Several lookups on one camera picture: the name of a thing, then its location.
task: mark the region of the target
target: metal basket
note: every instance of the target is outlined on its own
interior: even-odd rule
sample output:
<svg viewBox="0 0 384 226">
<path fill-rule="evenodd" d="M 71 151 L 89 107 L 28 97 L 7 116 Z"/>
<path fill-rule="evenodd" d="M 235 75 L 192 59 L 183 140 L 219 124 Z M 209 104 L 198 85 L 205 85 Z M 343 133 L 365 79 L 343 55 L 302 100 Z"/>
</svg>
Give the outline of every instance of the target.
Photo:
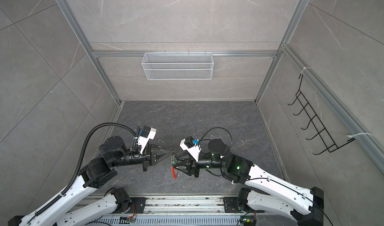
<svg viewBox="0 0 384 226">
<path fill-rule="evenodd" d="M 148 80 L 212 79 L 214 57 L 205 52 L 149 52 L 141 64 Z"/>
</svg>

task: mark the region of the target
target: white zip tie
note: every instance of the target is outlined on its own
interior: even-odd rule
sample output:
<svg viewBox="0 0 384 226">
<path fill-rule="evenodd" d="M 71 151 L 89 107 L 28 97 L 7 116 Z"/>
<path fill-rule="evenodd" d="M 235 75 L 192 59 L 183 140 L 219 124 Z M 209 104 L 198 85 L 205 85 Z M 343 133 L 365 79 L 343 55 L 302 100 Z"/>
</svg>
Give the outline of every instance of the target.
<svg viewBox="0 0 384 226">
<path fill-rule="evenodd" d="M 347 137 L 353 138 L 355 136 L 364 135 L 364 134 L 373 136 L 373 134 L 369 133 L 369 132 L 359 132 L 359 133 L 356 133 L 356 134 L 353 134 L 353 135 L 347 135 Z"/>
<path fill-rule="evenodd" d="M 303 71 L 304 71 L 305 69 L 307 69 L 307 68 L 306 68 L 306 67 L 303 67 L 303 70 L 301 71 L 301 73 L 300 73 L 300 74 L 303 74 Z"/>
</svg>

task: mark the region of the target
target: red handle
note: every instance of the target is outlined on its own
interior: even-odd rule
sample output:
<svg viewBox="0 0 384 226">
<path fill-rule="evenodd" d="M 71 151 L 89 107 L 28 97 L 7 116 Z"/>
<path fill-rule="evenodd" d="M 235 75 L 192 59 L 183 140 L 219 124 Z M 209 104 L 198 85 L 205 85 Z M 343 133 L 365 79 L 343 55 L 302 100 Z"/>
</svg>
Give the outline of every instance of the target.
<svg viewBox="0 0 384 226">
<path fill-rule="evenodd" d="M 173 166 L 170 168 L 170 170 L 172 171 L 173 179 L 176 179 L 176 174 L 175 174 L 175 170 L 173 169 Z"/>
</svg>

